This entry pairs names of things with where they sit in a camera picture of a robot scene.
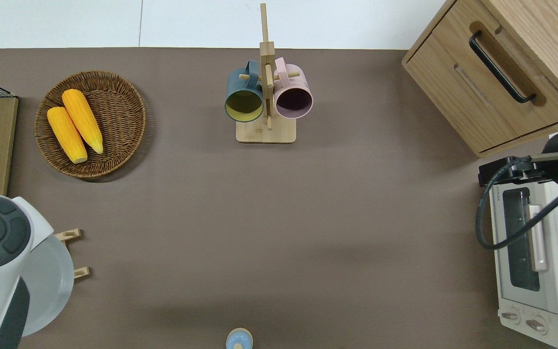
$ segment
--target drawer handle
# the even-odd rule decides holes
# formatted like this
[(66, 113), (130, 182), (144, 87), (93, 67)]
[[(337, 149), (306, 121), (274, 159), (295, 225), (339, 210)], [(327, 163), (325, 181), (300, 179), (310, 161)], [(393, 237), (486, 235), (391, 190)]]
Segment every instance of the drawer handle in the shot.
[(530, 95), (529, 97), (524, 97), (512, 85), (512, 83), (509, 81), (509, 79), (507, 79), (507, 77), (505, 77), (505, 75), (503, 74), (501, 69), (499, 69), (498, 66), (496, 66), (496, 64), (494, 64), (494, 62), (490, 59), (490, 57), (488, 57), (487, 53), (485, 53), (485, 51), (483, 51), (483, 49), (477, 43), (477, 38), (479, 37), (479, 35), (481, 35), (481, 31), (477, 31), (476, 33), (473, 34), (473, 36), (471, 37), (471, 40), (469, 40), (469, 46), (471, 47), (473, 52), (477, 55), (477, 57), (479, 57), (481, 62), (483, 62), (483, 64), (486, 66), (486, 68), (488, 68), (488, 70), (490, 70), (490, 73), (492, 73), (492, 75), (494, 75), (494, 77), (498, 80), (498, 82), (500, 82), (503, 85), (503, 88), (505, 88), (505, 90), (507, 90), (507, 92), (511, 95), (511, 97), (516, 102), (526, 103), (526, 102), (529, 102), (532, 99), (534, 99), (535, 98), (535, 93), (533, 95)]

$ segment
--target oven door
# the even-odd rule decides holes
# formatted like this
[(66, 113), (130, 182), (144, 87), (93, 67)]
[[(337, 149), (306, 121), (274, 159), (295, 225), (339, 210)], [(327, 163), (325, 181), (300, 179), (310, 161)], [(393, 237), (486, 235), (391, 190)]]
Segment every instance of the oven door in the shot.
[[(498, 185), (493, 188), (492, 220), (496, 242), (511, 236), (544, 206), (542, 185)], [(501, 298), (558, 313), (553, 272), (545, 244), (549, 232), (538, 223), (530, 232), (496, 251)]]

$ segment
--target white wall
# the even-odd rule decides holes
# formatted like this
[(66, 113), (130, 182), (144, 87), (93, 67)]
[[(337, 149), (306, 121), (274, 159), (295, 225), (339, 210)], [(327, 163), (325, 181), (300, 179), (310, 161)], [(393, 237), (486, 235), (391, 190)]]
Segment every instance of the white wall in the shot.
[[(444, 0), (266, 0), (277, 48), (407, 49)], [(0, 0), (0, 48), (253, 47), (251, 0)]]

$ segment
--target wooden cabinet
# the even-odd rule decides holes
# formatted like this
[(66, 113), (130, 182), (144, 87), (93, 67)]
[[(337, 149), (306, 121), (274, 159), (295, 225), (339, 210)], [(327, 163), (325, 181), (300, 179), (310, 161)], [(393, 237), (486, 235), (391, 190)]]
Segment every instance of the wooden cabinet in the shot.
[(558, 0), (448, 0), (403, 66), (479, 157), (547, 137), (558, 131)]

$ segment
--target wooden mug rack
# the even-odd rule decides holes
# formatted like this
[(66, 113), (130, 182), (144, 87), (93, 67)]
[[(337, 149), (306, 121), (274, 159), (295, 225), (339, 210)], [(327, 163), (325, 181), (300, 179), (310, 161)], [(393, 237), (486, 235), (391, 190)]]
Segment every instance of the wooden mug rack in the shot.
[[(260, 42), (260, 67), (258, 77), (262, 81), (262, 97), (264, 101), (263, 117), (251, 122), (236, 122), (236, 139), (241, 143), (293, 143), (296, 141), (296, 120), (277, 115), (273, 98), (274, 81), (279, 80), (275, 71), (275, 43), (268, 41), (268, 20), (266, 4), (260, 5), (262, 13), (262, 42)], [(299, 73), (290, 73), (289, 77), (297, 77)]]

